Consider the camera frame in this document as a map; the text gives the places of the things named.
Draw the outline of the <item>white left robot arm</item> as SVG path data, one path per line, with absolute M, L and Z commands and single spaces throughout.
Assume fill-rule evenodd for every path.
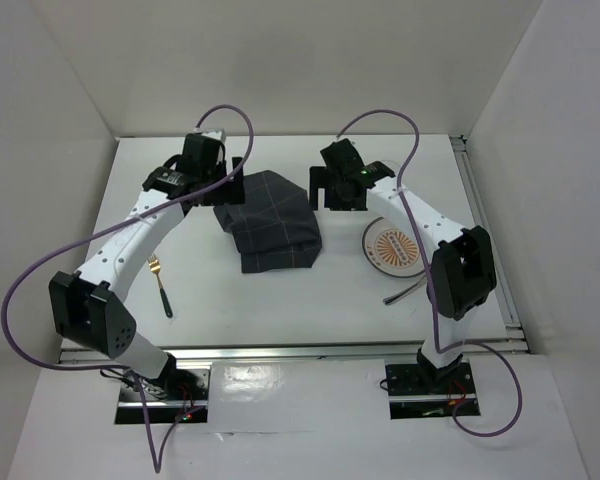
M 241 175 L 216 184 L 240 162 L 226 158 L 225 143 L 222 129 L 197 128 L 188 134 L 181 153 L 143 182 L 127 226 L 74 273 L 58 272 L 49 283 L 56 332 L 134 371 L 156 399 L 179 393 L 200 397 L 200 381 L 138 332 L 124 302 L 150 255 L 192 208 L 244 201 Z

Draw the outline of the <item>dark grey checked cloth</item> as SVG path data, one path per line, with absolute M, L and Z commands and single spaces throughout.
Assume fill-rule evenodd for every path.
M 245 202 L 214 209 L 233 237 L 244 274 L 310 268 L 322 250 L 305 189 L 271 170 L 244 177 Z

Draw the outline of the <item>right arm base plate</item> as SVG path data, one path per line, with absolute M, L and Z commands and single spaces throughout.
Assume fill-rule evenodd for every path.
M 457 369 L 429 383 L 417 363 L 388 364 L 379 387 L 388 395 L 392 420 L 479 416 L 480 407 L 471 366 L 461 362 Z

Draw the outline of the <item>gold fork green handle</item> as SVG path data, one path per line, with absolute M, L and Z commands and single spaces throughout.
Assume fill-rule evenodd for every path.
M 160 264 L 159 258 L 157 257 L 156 254 L 152 254 L 148 258 L 148 266 L 149 266 L 151 273 L 156 278 L 161 302 L 162 302 L 163 309 L 164 309 L 164 313 L 167 318 L 172 319 L 174 317 L 174 313 L 173 313 L 173 309 L 172 309 L 171 303 L 169 301 L 167 292 L 164 288 L 164 284 L 161 279 L 161 264 Z

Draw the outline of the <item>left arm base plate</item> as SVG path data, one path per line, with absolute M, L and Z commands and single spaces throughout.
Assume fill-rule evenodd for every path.
M 114 423 L 116 425 L 140 425 L 144 423 L 142 395 L 144 392 L 148 418 L 152 425 L 167 425 L 180 418 L 184 424 L 206 423 L 211 380 L 209 365 L 194 365 L 189 373 L 195 378 L 196 386 L 180 381 L 169 393 L 140 378 L 140 384 L 132 375 L 118 375 L 120 381 Z

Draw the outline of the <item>silver knife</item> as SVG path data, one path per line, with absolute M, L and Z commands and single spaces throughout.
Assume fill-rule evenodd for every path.
M 405 298 L 406 296 L 412 294 L 414 291 L 416 291 L 417 289 L 421 288 L 422 286 L 427 284 L 427 279 L 425 277 L 421 277 L 417 282 L 415 282 L 413 285 L 407 287 L 406 289 L 393 294 L 391 296 L 385 297 L 383 299 L 383 304 L 386 306 L 392 305 L 398 301 L 400 301 L 401 299 Z

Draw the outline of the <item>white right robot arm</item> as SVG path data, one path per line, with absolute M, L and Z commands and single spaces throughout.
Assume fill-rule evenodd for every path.
M 326 208 L 371 210 L 416 241 L 435 315 L 432 334 L 416 356 L 416 379 L 424 390 L 440 391 L 459 367 L 476 311 L 497 285 L 488 232 L 445 217 L 403 186 L 384 163 L 365 165 L 348 139 L 333 142 L 321 156 L 324 164 L 309 168 L 313 209 L 323 190 Z

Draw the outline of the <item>plate with orange sunburst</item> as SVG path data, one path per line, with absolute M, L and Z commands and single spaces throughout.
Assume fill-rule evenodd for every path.
M 365 228 L 362 249 L 371 266 L 389 277 L 414 278 L 424 273 L 417 243 L 382 217 Z

